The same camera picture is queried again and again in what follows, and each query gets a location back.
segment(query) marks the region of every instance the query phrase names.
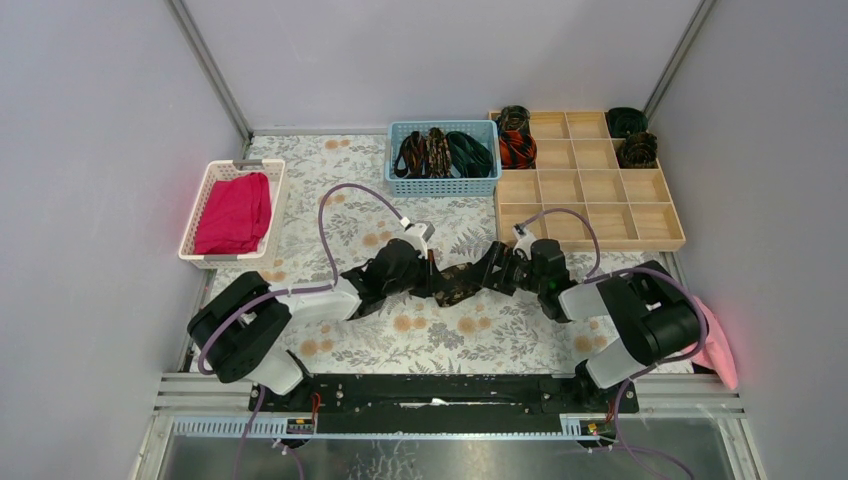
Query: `flower pattern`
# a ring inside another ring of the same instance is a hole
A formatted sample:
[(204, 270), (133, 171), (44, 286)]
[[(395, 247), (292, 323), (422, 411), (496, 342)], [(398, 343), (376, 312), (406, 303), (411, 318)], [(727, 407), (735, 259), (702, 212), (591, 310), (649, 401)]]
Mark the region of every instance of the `flower pattern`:
[[(330, 278), (318, 235), (318, 205), (327, 190), (342, 182), (373, 188), (411, 220), (432, 222), (436, 232), (429, 245), (441, 268), (475, 261), (495, 240), (491, 197), (392, 198), (383, 179), (385, 145), (384, 135), (254, 138), (250, 158), (286, 160), (291, 179), (278, 258), (273, 268), (260, 271), (272, 288)], [(384, 205), (354, 189), (334, 194), (324, 216), (339, 271), (362, 265), (401, 232)], [(648, 260), (662, 262), (651, 252), (604, 252), (600, 271)], [(594, 254), (568, 253), (566, 262), (572, 276), (582, 278)], [(242, 273), (218, 270), (209, 298)], [(571, 373), (616, 338), (608, 317), (558, 324), (542, 313), (529, 292), (509, 297), (481, 291), (450, 308), (403, 294), (360, 320), (295, 319), (275, 348), (291, 350), (319, 373)], [(190, 370), (197, 371), (196, 361)], [(691, 372), (691, 364), (662, 365), (659, 371)]]

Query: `white wall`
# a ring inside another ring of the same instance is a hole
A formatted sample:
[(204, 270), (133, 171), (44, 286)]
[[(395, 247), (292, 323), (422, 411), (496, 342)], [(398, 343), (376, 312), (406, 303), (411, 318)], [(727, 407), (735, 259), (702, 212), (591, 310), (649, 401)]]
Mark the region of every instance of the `white wall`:
[(254, 129), (648, 100), (698, 0), (190, 0)]
[(769, 478), (845, 478), (848, 2), (719, 2), (652, 128)]
[(0, 478), (126, 478), (239, 138), (162, 0), (0, 1)]

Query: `red cloth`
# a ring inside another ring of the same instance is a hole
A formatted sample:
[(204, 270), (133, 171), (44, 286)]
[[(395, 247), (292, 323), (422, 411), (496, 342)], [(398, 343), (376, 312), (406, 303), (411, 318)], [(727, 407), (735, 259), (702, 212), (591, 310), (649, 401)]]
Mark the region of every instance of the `red cloth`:
[(215, 182), (197, 225), (194, 253), (255, 252), (270, 224), (271, 193), (265, 174)]

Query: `wooden compartment tray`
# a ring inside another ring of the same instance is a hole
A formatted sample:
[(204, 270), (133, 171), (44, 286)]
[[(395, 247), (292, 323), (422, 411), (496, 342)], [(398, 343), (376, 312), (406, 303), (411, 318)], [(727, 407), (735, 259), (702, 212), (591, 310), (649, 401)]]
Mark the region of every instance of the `wooden compartment tray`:
[[(498, 112), (490, 112), (494, 120)], [(622, 169), (620, 139), (610, 138), (603, 112), (532, 113), (534, 170), (504, 170), (495, 189), (498, 239), (513, 245), (512, 226), (544, 209), (563, 207), (589, 219), (603, 251), (674, 252), (686, 242), (662, 168)], [(591, 251), (576, 217), (551, 213), (530, 231), (559, 240), (563, 250)]]

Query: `compartment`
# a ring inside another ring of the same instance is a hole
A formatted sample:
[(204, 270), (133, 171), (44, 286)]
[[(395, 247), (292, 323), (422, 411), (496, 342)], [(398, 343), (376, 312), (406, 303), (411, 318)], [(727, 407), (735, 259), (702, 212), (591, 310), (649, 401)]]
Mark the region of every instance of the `compartment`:
[(542, 203), (536, 170), (504, 170), (497, 197), (500, 203)]
[(643, 240), (683, 240), (683, 229), (670, 203), (631, 205), (633, 221)]
[(658, 169), (622, 169), (624, 190), (631, 202), (670, 202), (668, 187)]
[(615, 150), (609, 140), (575, 140), (574, 158), (577, 168), (617, 169)]
[(609, 138), (604, 112), (567, 112), (571, 138)]
[(626, 202), (624, 183), (617, 170), (581, 170), (580, 183), (587, 202)]
[(530, 134), (536, 141), (546, 138), (568, 138), (568, 126), (562, 112), (533, 112), (530, 114)]
[[(586, 212), (586, 205), (580, 203), (546, 203), (544, 208), (545, 210), (549, 208), (567, 208), (583, 215), (586, 219), (589, 218)], [(569, 249), (584, 246), (586, 240), (590, 242), (592, 240), (589, 230), (583, 225), (583, 222), (568, 213), (555, 212), (545, 215), (545, 227), (548, 230), (549, 238), (559, 240), (564, 247)]]
[(569, 140), (536, 140), (536, 168), (577, 168)]
[(577, 170), (537, 170), (544, 203), (571, 203), (583, 201), (583, 189)]
[(589, 204), (589, 223), (599, 240), (636, 240), (636, 225), (627, 204)]
[[(498, 239), (507, 245), (515, 245), (515, 236), (512, 234), (512, 227), (516, 223), (521, 223), (542, 211), (541, 205), (530, 204), (502, 203), (498, 208)], [(550, 215), (545, 215), (545, 217), (527, 226), (536, 235), (536, 238), (548, 237), (548, 231), (545, 228), (545, 219), (548, 216)]]

